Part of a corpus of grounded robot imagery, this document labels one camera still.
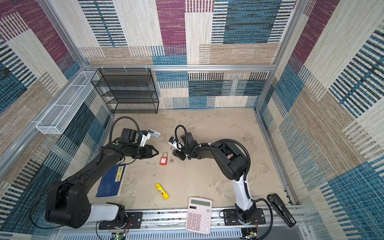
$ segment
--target calculator display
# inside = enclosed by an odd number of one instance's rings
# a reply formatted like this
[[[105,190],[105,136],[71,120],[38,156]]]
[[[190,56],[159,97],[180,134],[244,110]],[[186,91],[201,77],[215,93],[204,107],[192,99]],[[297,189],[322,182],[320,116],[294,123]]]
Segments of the calculator display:
[[[203,206],[211,206],[211,203],[210,202],[203,202],[203,201],[199,201],[199,200],[191,200],[191,203],[192,204],[197,204],[197,205],[203,205]]]

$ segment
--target patterned wall panel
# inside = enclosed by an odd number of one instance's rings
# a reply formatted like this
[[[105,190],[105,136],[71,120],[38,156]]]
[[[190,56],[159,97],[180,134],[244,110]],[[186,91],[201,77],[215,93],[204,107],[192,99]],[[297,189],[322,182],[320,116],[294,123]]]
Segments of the patterned wall panel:
[[[271,64],[296,6],[296,0],[51,2],[91,65]]]
[[[79,66],[37,0],[0,7],[1,155]]]
[[[10,239],[17,238],[17,234],[12,238],[14,233],[26,234],[28,239],[50,235],[50,230],[27,221],[26,213],[51,182],[73,175],[92,159],[109,117],[103,100],[92,90],[62,135],[39,133],[35,137],[1,179],[1,232],[8,232]],[[39,226],[50,227],[53,224],[44,218],[45,200],[41,200],[33,219]]]
[[[252,108],[268,72],[152,72],[160,109]]]
[[[319,239],[384,238],[384,5],[310,0],[260,114]]]

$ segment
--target white mesh shelf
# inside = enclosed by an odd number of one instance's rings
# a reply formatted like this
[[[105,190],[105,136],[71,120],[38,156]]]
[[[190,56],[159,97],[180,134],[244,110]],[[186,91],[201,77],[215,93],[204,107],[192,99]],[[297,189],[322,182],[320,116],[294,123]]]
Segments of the white mesh shelf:
[[[43,116],[36,128],[43,134],[62,134],[91,92],[93,88],[91,78],[95,78],[95,81],[99,79],[93,71],[80,73]]]

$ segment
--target beige floor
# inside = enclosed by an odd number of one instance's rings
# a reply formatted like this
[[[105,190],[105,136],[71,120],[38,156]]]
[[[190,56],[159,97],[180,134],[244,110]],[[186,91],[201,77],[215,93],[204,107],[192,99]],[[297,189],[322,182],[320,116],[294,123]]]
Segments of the beige floor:
[[[159,131],[161,137],[150,138],[147,143],[153,145],[160,155],[168,152],[168,156],[172,156],[168,140],[179,124],[184,125],[199,143],[223,138],[241,142],[251,156],[248,180],[252,197],[265,198],[267,194],[277,193],[288,203],[252,109],[159,111],[158,114],[117,114],[116,118],[121,116],[134,118],[140,130],[152,128]],[[120,120],[112,139],[119,137],[123,128],[135,129],[135,125],[129,119]],[[127,165],[120,196],[95,198],[98,181],[88,194],[89,201],[120,203],[126,209],[186,207],[189,197],[210,199],[214,206],[235,204],[230,180],[221,173],[213,159],[181,161],[173,156],[173,163],[162,166],[159,164],[160,155]],[[168,200],[164,200],[157,191],[157,183],[170,195]]]

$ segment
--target aluminum rail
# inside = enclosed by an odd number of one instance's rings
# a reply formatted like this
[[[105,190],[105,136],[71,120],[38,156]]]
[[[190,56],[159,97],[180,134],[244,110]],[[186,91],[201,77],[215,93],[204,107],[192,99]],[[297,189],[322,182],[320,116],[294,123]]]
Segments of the aluminum rail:
[[[274,71],[274,64],[248,65],[91,65],[85,66],[86,71],[99,68],[149,68],[152,71]]]

